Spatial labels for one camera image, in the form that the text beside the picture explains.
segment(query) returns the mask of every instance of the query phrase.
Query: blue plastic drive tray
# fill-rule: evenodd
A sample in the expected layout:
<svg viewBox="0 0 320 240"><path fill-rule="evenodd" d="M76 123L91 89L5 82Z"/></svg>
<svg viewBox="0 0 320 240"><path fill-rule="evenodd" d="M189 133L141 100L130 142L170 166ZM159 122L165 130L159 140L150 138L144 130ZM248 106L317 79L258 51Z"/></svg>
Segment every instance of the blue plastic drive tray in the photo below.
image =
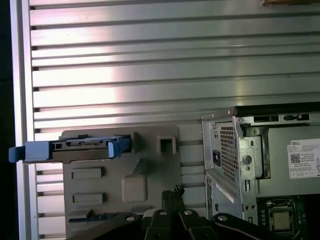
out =
<svg viewBox="0 0 320 240"><path fill-rule="evenodd" d="M70 163L114 159L131 148L130 135L28 141L24 146L9 149L9 162L17 163L22 160L25 163Z"/></svg>

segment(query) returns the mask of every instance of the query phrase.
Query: qr code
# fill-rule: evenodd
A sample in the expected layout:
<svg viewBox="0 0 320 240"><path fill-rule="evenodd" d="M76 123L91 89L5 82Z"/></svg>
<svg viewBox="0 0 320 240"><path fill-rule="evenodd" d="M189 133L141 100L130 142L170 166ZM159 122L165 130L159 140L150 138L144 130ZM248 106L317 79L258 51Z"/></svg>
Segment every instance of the qr code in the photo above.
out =
<svg viewBox="0 0 320 240"><path fill-rule="evenodd" d="M292 164L299 164L300 163L300 154L291 154L290 155L291 158L291 163Z"/></svg>

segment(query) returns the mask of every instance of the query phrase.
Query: barcode label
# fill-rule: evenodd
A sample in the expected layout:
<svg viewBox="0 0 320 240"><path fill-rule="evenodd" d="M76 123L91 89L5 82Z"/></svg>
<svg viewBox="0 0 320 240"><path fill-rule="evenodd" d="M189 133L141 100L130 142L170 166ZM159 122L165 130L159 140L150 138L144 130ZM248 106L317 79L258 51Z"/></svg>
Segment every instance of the barcode label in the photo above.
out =
<svg viewBox="0 0 320 240"><path fill-rule="evenodd" d="M320 177L320 139L292 140L287 153L290 179Z"/></svg>
<svg viewBox="0 0 320 240"><path fill-rule="evenodd" d="M291 163L292 164L299 164L300 163L300 154L291 154L290 155L291 158Z"/></svg>

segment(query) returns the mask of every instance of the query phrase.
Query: computer chassis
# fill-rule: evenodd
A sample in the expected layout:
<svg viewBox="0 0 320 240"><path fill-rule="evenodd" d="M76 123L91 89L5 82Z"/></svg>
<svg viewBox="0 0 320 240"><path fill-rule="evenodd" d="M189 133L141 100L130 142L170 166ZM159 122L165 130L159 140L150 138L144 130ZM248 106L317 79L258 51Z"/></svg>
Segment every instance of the computer chassis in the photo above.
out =
<svg viewBox="0 0 320 240"><path fill-rule="evenodd" d="M240 106L202 117L207 217L227 213L308 238L320 194L320 103Z"/></svg>

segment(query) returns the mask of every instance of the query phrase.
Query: ventilation grille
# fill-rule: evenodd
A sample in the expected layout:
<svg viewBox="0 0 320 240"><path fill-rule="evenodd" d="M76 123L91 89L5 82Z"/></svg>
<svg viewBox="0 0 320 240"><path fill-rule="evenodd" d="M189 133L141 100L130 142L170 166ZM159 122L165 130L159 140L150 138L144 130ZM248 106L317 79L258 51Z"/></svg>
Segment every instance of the ventilation grille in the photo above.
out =
<svg viewBox="0 0 320 240"><path fill-rule="evenodd" d="M220 127L222 169L226 177L235 180L238 161L235 145L235 129L233 126Z"/></svg>

